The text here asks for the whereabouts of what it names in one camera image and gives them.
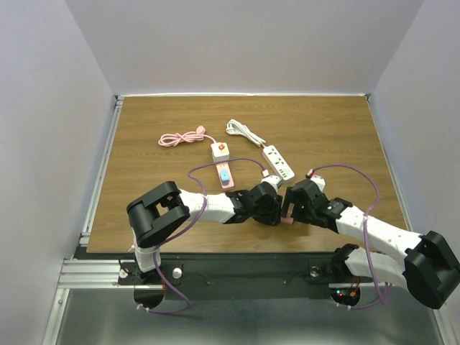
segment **screw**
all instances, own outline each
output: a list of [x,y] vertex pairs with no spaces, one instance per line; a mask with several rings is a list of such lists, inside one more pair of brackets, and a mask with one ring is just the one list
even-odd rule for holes
[[310,268],[310,276],[312,276],[313,278],[319,277],[320,272],[320,269],[316,266]]
[[124,279],[124,278],[128,277],[128,273],[126,273],[124,270],[120,270],[120,272],[118,272],[118,276],[121,279]]
[[179,279],[182,277],[182,270],[179,267],[176,267],[172,270],[172,277],[175,279]]

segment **power strip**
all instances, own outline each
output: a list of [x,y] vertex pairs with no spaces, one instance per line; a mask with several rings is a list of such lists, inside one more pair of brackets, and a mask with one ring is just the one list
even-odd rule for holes
[[264,147],[262,155],[267,163],[270,164],[273,171],[275,171],[284,182],[290,182],[295,177],[293,170],[286,163],[285,159],[278,152],[275,146],[270,145]]

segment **cable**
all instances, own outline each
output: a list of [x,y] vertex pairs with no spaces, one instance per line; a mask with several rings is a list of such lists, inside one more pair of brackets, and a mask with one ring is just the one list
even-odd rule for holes
[[206,128],[204,128],[203,126],[198,126],[196,131],[187,132],[182,135],[179,133],[163,134],[160,137],[160,140],[158,140],[158,144],[159,146],[170,147],[170,146],[177,146],[181,142],[199,142],[203,140],[204,138],[209,138],[213,142],[216,142],[216,140],[213,137],[204,134],[205,132],[206,132]]
[[246,137],[247,139],[255,143],[258,147],[265,147],[265,140],[263,140],[261,137],[258,137],[256,134],[252,133],[249,130],[249,128],[247,128],[247,126],[244,126],[241,122],[238,122],[237,120],[230,120],[225,130],[230,135],[242,135],[243,137]]
[[[182,236],[184,235],[185,232],[187,232],[188,230],[190,230],[190,228],[195,225],[195,223],[199,220],[199,218],[201,217],[201,215],[203,214],[203,212],[205,211],[206,209],[206,206],[208,205],[208,199],[207,199],[207,191],[206,191],[206,187],[204,186],[204,184],[201,182],[201,180],[199,180],[198,178],[196,178],[195,176],[192,175],[192,173],[196,170],[200,170],[200,169],[203,169],[205,167],[210,167],[212,165],[217,165],[217,164],[222,164],[222,163],[227,163],[227,162],[236,162],[237,160],[247,160],[247,161],[250,161],[250,162],[254,162],[256,164],[258,164],[261,168],[262,168],[262,172],[265,169],[265,166],[259,162],[258,160],[254,160],[252,158],[232,158],[230,160],[224,160],[224,161],[221,161],[221,162],[212,162],[212,163],[208,163],[208,164],[204,164],[204,165],[200,165],[198,167],[195,167],[193,169],[190,169],[187,173],[187,176],[189,178],[191,178],[192,180],[196,181],[197,184],[200,186],[201,188],[201,191],[204,195],[204,198],[203,198],[203,205],[201,206],[201,209],[200,211],[197,213],[197,215],[195,216],[194,219],[192,219],[192,221],[181,231],[179,231],[176,235],[174,236],[171,236],[171,237],[168,237],[166,240],[164,240],[164,242],[160,243],[159,245],[157,245],[155,248],[154,248],[154,253],[157,251],[157,250],[160,250],[160,247],[163,245],[163,244],[166,244],[168,242],[171,242],[173,239],[177,239],[179,236]],[[180,313],[181,311],[185,311],[187,309],[189,309],[189,307],[191,306],[191,302],[190,300],[187,298],[187,296],[185,296],[183,293],[181,293],[173,284],[171,284],[169,282],[169,280],[166,278],[166,276],[163,274],[163,272],[161,271],[160,269],[160,266],[158,266],[158,262],[157,262],[157,258],[156,258],[156,255],[154,254],[153,255],[153,263],[155,264],[155,269],[157,270],[157,273],[158,275],[161,277],[162,281],[174,292],[176,293],[178,296],[180,296],[184,301],[185,301],[185,307],[182,307],[182,308],[179,308],[179,309],[175,309],[175,310],[155,310],[155,309],[149,309],[149,308],[145,308],[142,304],[138,304],[137,305],[137,308],[138,309],[142,309],[144,311],[147,311],[148,313],[156,313],[156,314],[174,314],[174,313]]]
[[[345,167],[346,169],[353,170],[353,171],[359,173],[360,175],[364,176],[372,184],[372,187],[374,187],[374,190],[375,190],[375,202],[364,213],[364,220],[363,220],[364,248],[366,250],[367,262],[369,264],[369,270],[371,272],[372,281],[374,282],[375,292],[377,293],[378,301],[381,302],[381,304],[386,304],[387,299],[388,299],[388,293],[389,293],[390,288],[392,287],[392,285],[391,284],[388,285],[387,282],[385,283],[385,296],[383,296],[382,292],[380,291],[379,281],[377,279],[377,273],[375,272],[374,264],[372,263],[371,249],[370,249],[370,243],[369,243],[370,240],[369,240],[369,234],[368,234],[368,231],[367,231],[367,218],[369,217],[370,212],[380,202],[379,188],[377,187],[377,184],[374,182],[374,180],[368,174],[366,174],[364,171],[360,170],[359,168],[354,167],[352,165],[348,165],[348,164],[321,165],[319,167],[315,167],[312,170],[310,170],[307,175],[311,177],[311,176],[314,175],[314,173],[316,171],[324,169],[324,168],[327,168],[327,167]],[[362,305],[361,308],[357,308],[357,307],[351,307],[351,308],[353,308],[353,309],[367,308],[367,307],[375,305],[373,303],[374,302],[372,302],[372,303],[370,303],[368,305]]]

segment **blue plug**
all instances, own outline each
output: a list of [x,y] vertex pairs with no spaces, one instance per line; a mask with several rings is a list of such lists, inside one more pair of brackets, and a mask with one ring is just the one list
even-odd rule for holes
[[227,170],[221,171],[221,182],[222,185],[228,185],[230,183],[230,176]]

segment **white power cord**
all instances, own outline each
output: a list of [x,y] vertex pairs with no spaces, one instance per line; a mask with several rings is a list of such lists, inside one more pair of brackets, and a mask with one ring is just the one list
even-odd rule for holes
[[247,128],[247,126],[243,125],[241,122],[238,122],[237,120],[230,120],[225,130],[230,135],[242,135],[243,137],[246,137],[247,139],[255,143],[258,147],[265,147],[265,140],[263,140],[261,137],[258,137],[256,134],[252,133],[249,130],[249,128]]

